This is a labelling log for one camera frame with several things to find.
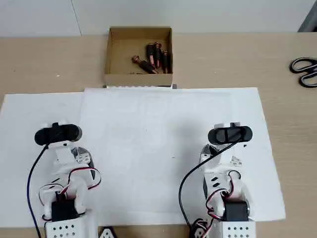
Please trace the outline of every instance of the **black cable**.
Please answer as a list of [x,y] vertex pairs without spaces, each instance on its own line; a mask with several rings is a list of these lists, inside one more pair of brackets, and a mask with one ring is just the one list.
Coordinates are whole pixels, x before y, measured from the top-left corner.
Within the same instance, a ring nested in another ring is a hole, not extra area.
[[37,232],[39,238],[42,238],[42,236],[41,236],[41,232],[40,232],[40,229],[38,227],[38,224],[36,222],[36,219],[35,219],[35,216],[34,216],[34,212],[33,212],[32,206],[31,206],[31,202],[30,202],[30,182],[31,182],[31,176],[32,176],[32,173],[33,173],[33,170],[34,170],[36,164],[38,163],[38,161],[40,160],[40,158],[44,154],[44,152],[48,149],[48,147],[49,147],[49,144],[44,146],[43,150],[40,152],[40,154],[38,155],[37,159],[33,163],[33,166],[31,167],[31,170],[29,172],[28,182],[27,182],[27,185],[26,185],[26,197],[27,197],[27,200],[28,200],[28,206],[29,206],[29,210],[31,212],[32,219],[33,219],[33,222],[34,222],[34,225],[35,225],[35,229],[36,229],[36,232]]
[[212,160],[214,157],[220,155],[221,153],[225,152],[226,150],[230,149],[232,146],[234,146],[235,144],[239,143],[240,140],[237,140],[236,142],[228,145],[227,147],[223,148],[222,150],[219,150],[215,155],[211,155],[208,159],[206,159],[205,161],[201,162],[200,164],[196,165],[195,167],[193,167],[183,178],[182,182],[180,183],[180,186],[179,186],[179,191],[178,191],[178,202],[179,202],[179,206],[180,206],[180,209],[182,211],[182,214],[184,216],[184,219],[186,221],[186,224],[188,225],[188,227],[191,229],[192,226],[186,216],[186,213],[184,211],[184,208],[183,208],[183,204],[182,204],[182,188],[183,188],[183,185],[185,183],[185,180],[188,178],[188,176],[194,172],[196,169],[198,169],[200,166],[204,165],[205,163],[207,163],[208,161]]

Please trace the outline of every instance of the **scissors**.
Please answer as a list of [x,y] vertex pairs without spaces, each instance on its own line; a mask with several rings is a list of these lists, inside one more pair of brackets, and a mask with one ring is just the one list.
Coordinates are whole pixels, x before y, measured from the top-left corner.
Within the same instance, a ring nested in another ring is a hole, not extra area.
[[[310,63],[310,65],[302,67],[302,68],[297,68],[296,64],[298,62],[308,62],[308,63]],[[314,76],[317,76],[317,59],[314,59],[311,57],[301,57],[301,58],[295,59],[289,65],[289,70],[292,73],[304,73],[304,72],[306,72],[307,74],[305,74],[299,78],[300,85],[302,85],[303,87],[306,87],[306,88],[317,88],[317,83],[308,83],[306,81],[306,79],[308,79],[308,78],[312,78]]]

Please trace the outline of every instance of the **screwdriver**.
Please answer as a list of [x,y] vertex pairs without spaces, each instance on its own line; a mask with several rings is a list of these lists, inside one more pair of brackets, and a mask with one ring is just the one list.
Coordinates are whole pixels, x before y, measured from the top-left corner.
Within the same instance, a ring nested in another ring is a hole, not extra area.
[[154,64],[154,45],[147,44],[146,51],[147,51],[148,60],[150,61],[151,65],[155,67],[155,64]]
[[154,62],[155,62],[155,66],[156,68],[159,68],[160,66],[160,55],[161,55],[161,50],[160,48],[162,47],[162,44],[160,44],[159,42],[155,42],[154,43]]
[[159,73],[155,70],[155,67],[153,67],[152,65],[150,65],[148,62],[146,62],[145,60],[141,60],[139,56],[133,56],[132,57],[132,61],[134,63],[137,63],[139,65],[139,67],[141,69],[143,69],[145,72],[147,73]]
[[163,73],[167,73],[167,65],[168,65],[167,51],[162,51],[162,69],[163,69]]

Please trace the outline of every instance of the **brown cardboard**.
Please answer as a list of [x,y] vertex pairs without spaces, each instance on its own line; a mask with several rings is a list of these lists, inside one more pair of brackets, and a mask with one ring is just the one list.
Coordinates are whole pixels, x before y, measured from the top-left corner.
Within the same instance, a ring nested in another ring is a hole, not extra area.
[[148,74],[132,62],[134,55],[147,60],[145,47],[158,41],[172,59],[170,27],[110,27],[106,52],[105,81],[108,86],[170,86],[172,73]]

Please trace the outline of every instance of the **perforated base plate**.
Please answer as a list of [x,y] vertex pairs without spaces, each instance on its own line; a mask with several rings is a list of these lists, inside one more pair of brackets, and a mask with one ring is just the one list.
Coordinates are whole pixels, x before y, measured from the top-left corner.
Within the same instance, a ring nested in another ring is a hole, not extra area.
[[46,224],[47,238],[86,238],[85,219],[76,218]]
[[98,238],[98,226],[94,214],[87,210],[72,220],[47,222],[46,238]]
[[[204,232],[197,229],[195,238],[201,238]],[[255,222],[214,222],[206,238],[256,238]]]

